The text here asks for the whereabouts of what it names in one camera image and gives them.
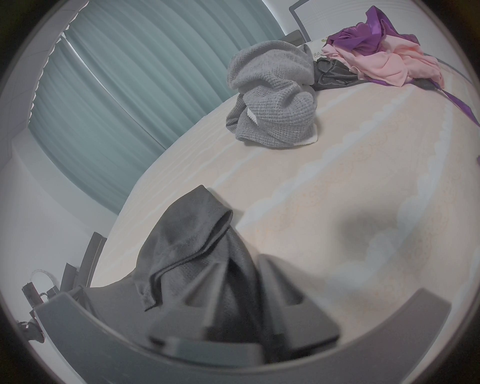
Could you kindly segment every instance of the dark gray cloth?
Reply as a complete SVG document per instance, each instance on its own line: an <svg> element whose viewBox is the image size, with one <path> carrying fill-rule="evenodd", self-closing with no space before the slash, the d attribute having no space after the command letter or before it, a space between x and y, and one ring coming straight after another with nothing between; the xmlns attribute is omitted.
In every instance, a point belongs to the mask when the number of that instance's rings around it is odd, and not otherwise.
<svg viewBox="0 0 480 384"><path fill-rule="evenodd" d="M130 275L106 287L84 288L84 307L129 340L148 346L146 333L164 305L207 265L228 261L214 340L257 342L261 333L257 272L230 226L232 216L232 210L203 185L195 188L159 219Z"/></svg>
<svg viewBox="0 0 480 384"><path fill-rule="evenodd" d="M238 140L272 148L292 147L310 137L317 107L310 48L265 41L237 53L228 66L227 84L240 95L227 116ZM257 124L247 116L247 107Z"/></svg>
<svg viewBox="0 0 480 384"><path fill-rule="evenodd" d="M338 60L330 61L327 58L319 58L313 64L313 70L315 82L312 88L315 91L345 88L369 82L368 80L359 80L355 73L350 72L348 67Z"/></svg>

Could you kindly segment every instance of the mattress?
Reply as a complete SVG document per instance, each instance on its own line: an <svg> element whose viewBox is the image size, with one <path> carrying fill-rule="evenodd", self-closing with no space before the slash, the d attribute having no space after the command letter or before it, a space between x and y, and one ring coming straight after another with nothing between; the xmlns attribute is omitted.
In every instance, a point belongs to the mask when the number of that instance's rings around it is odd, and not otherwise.
<svg viewBox="0 0 480 384"><path fill-rule="evenodd" d="M473 86L441 65L448 92L480 117ZM200 184L234 211L254 261L284 269L334 318L340 343L369 331L418 288L452 302L435 354L479 287L478 127L444 95L411 84L317 92L316 143L267 149L235 140L227 100L138 180L92 286L135 267L166 208Z"/></svg>

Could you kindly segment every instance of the teal curtain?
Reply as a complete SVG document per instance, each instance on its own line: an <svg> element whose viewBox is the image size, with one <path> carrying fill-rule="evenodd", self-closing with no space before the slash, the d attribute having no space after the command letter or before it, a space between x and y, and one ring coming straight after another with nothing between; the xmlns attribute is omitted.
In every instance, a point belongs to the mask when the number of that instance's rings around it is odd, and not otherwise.
<svg viewBox="0 0 480 384"><path fill-rule="evenodd" d="M49 58L29 128L118 213L165 149L234 94L232 56L282 36L262 0L90 0Z"/></svg>

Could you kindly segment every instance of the curtain fold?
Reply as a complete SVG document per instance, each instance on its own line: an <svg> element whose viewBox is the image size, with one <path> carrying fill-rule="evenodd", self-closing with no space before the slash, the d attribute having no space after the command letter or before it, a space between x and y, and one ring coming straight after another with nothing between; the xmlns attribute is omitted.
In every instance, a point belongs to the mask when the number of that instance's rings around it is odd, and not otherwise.
<svg viewBox="0 0 480 384"><path fill-rule="evenodd" d="M231 57L282 36L262 0L90 0L50 56L29 128L118 213L158 156L234 94Z"/></svg>

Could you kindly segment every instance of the purple ribbon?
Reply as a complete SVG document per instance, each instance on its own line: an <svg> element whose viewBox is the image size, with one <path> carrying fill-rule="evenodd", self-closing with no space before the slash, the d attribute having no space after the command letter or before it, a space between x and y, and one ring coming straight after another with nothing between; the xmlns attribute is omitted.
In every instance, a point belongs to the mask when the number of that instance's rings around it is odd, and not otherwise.
<svg viewBox="0 0 480 384"><path fill-rule="evenodd" d="M354 27L342 29L329 36L326 44L335 45L347 51L356 50L363 56L383 51L381 42L385 35L400 37L419 44L415 35L399 34L388 17L377 7L371 6L366 15L367 23L358 23Z"/></svg>
<svg viewBox="0 0 480 384"><path fill-rule="evenodd" d="M368 77L368 76L366 76L365 78L375 84L392 86L391 84L383 80L372 79L371 77ZM470 118L470 120L472 120L475 124L477 124L480 127L480 123L478 122L477 118L473 114L472 109L467 104L465 104L458 97L453 96L451 93L443 90L442 87L440 87L440 85L437 82L433 81L432 79L429 79L429 80L435 86L435 88L437 88L439 91L442 91L445 94L445 96L447 96L452 101L452 103L454 103L457 107L459 107L463 111L463 113L465 113Z"/></svg>

